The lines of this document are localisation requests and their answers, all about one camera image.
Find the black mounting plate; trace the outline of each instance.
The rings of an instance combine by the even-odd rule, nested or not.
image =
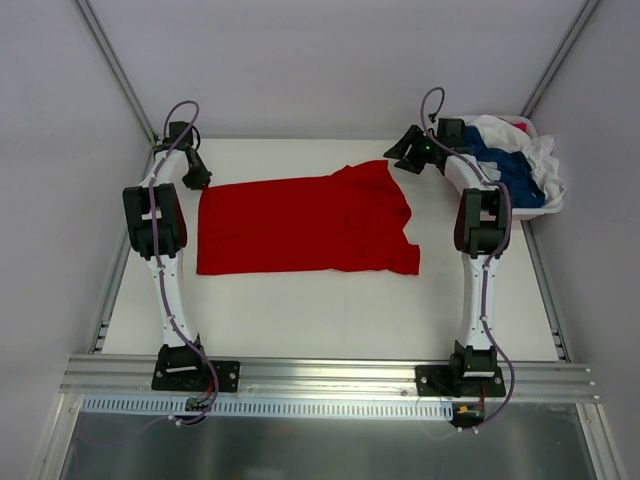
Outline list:
[[[211,364],[216,370],[219,392],[237,393],[240,381],[240,362],[211,360]],[[151,389],[161,392],[204,392],[209,386],[210,377],[207,367],[203,370],[166,373],[156,363]]]
[[[416,388],[420,397],[482,397],[503,398],[502,369],[497,368],[493,377],[470,377],[454,381],[449,365],[418,365],[415,368]]]

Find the white basket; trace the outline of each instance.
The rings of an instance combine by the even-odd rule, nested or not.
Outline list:
[[[509,123],[524,123],[527,126],[527,135],[531,138],[537,137],[538,133],[536,132],[533,123],[528,118],[518,117],[514,115],[495,115],[498,118],[501,118]],[[465,115],[465,122],[469,122],[473,119],[477,118],[477,116],[467,116]],[[514,220],[530,220],[534,217],[538,217],[540,215],[547,215],[549,213],[558,213],[562,210],[563,201],[560,200],[560,203],[553,207],[541,207],[541,208],[514,208],[513,209],[513,219]]]

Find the gray wall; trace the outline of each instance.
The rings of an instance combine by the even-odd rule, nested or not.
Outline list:
[[[640,478],[640,2],[606,0],[533,120],[557,136],[564,211],[535,222],[575,360],[594,365]]]
[[[396,137],[427,88],[447,113],[518,113],[583,0],[93,0],[160,129]]]
[[[69,0],[0,2],[0,476],[92,333],[146,146]]]

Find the red cloth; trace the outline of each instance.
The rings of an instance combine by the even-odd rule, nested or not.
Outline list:
[[[410,217],[386,160],[324,177],[209,188],[200,198],[197,272],[417,275],[420,250],[403,232]]]

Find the white tabletop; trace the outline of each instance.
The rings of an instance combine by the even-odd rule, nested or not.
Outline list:
[[[381,158],[372,140],[204,140],[212,185],[327,175]],[[420,245],[420,275],[336,271],[196,275],[199,192],[174,179],[187,222],[186,303],[209,355],[447,359],[462,318],[463,270],[453,246],[459,196],[433,167],[390,167],[412,210],[405,228]],[[495,336],[514,360],[557,354],[521,225],[514,223],[495,293]],[[157,354],[160,309],[145,262],[131,252],[104,353]]]

